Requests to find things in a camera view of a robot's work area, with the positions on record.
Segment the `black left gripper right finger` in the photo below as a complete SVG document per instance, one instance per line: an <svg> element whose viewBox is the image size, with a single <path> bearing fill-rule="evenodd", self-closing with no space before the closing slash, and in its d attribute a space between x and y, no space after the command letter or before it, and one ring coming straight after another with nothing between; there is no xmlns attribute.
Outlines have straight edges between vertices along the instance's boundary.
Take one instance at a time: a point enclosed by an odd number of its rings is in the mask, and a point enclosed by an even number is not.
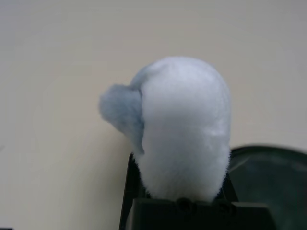
<svg viewBox="0 0 307 230"><path fill-rule="evenodd" d="M220 189L220 192L217 195L216 199L227 200L229 202L238 202L238 198L231 182L229 173L226 173L222 188Z"/></svg>

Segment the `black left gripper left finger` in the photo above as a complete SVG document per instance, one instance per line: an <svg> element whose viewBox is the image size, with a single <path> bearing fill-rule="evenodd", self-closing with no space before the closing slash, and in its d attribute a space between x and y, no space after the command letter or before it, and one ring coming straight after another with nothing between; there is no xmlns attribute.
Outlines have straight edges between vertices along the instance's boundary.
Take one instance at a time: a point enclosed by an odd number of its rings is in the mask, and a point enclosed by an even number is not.
<svg viewBox="0 0 307 230"><path fill-rule="evenodd" d="M149 198L149 195L146 193L142 185L139 168L135 162L133 153L131 153L127 167L119 230L124 230L126 228L127 218L132 207L133 200L136 198Z"/></svg>

